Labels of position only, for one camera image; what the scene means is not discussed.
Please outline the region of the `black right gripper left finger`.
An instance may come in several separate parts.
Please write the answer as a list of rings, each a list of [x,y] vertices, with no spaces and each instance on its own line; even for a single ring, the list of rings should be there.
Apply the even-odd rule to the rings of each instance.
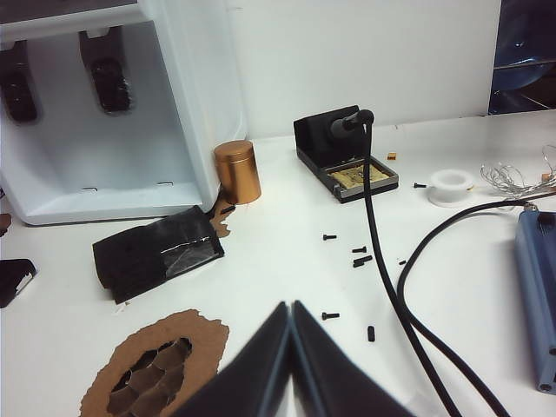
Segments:
[[[289,314],[280,302],[221,372],[174,416],[275,416],[289,378]]]

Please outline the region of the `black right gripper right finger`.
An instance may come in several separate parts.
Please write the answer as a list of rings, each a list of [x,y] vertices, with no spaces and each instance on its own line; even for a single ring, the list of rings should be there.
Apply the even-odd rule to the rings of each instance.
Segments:
[[[291,306],[291,374],[306,416],[412,414],[348,359],[300,301]]]

